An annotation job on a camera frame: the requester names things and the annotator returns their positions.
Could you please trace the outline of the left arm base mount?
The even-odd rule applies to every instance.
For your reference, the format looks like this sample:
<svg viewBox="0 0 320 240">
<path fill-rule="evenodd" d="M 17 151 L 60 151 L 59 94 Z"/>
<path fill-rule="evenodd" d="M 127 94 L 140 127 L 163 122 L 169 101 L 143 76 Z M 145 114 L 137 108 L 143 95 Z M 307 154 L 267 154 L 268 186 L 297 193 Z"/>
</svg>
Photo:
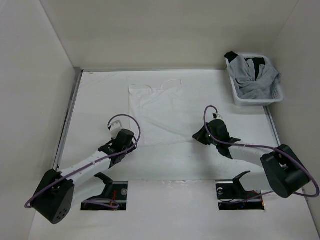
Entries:
<svg viewBox="0 0 320 240">
<path fill-rule="evenodd" d="M 97 194 L 81 203 L 81 211 L 126 211 L 129 183 L 127 181 L 113 181 L 100 172 L 93 180 L 102 184 Z"/>
</svg>

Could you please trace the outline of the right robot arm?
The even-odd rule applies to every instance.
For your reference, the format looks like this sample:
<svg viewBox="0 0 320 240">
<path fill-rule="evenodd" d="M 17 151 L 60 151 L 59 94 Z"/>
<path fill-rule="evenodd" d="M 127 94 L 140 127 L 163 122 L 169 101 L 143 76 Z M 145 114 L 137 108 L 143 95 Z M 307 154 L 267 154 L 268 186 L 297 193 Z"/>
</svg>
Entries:
<svg viewBox="0 0 320 240">
<path fill-rule="evenodd" d="M 192 138 L 209 146 L 214 145 L 219 154 L 231 159 L 242 160 L 263 168 L 268 184 L 281 198 L 288 198 L 308 184 L 310 177 L 291 159 L 302 164 L 292 149 L 282 144 L 274 149 L 249 147 L 239 138 L 231 137 L 221 119 L 207 122 Z"/>
</svg>

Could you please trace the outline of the white tank top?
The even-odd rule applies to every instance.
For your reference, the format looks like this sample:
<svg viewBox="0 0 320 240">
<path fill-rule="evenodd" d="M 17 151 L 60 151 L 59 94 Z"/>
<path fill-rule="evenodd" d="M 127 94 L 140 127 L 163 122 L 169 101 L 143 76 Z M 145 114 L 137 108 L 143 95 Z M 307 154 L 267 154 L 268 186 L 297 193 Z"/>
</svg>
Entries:
<svg viewBox="0 0 320 240">
<path fill-rule="evenodd" d="M 143 146 L 192 141 L 192 117 L 181 79 L 166 80 L 158 88 L 132 83 L 128 93 L 129 113 L 140 124 Z"/>
</svg>

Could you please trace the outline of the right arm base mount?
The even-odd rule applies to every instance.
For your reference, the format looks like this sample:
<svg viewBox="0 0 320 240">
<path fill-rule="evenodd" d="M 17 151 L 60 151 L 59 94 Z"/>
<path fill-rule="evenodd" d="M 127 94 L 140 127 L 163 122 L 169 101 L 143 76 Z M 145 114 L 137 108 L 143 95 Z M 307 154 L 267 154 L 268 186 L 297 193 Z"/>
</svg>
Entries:
<svg viewBox="0 0 320 240">
<path fill-rule="evenodd" d="M 250 171 L 244 171 L 233 179 L 216 181 L 216 196 L 220 211 L 265 210 L 262 197 L 250 200 L 260 195 L 261 191 L 247 191 L 240 182 L 240 179 L 248 173 Z"/>
</svg>

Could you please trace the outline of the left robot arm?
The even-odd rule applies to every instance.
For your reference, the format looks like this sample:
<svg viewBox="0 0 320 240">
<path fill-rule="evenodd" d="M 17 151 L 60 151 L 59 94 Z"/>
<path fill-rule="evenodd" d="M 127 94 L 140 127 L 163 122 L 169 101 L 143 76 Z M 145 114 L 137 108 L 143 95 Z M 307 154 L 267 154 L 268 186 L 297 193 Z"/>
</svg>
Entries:
<svg viewBox="0 0 320 240">
<path fill-rule="evenodd" d="M 92 178 L 104 177 L 103 171 L 120 163 L 137 148 L 140 137 L 121 129 L 116 137 L 80 163 L 62 171 L 48 170 L 25 208 L 33 208 L 51 224 L 58 224 L 71 210 L 76 190 Z"/>
</svg>

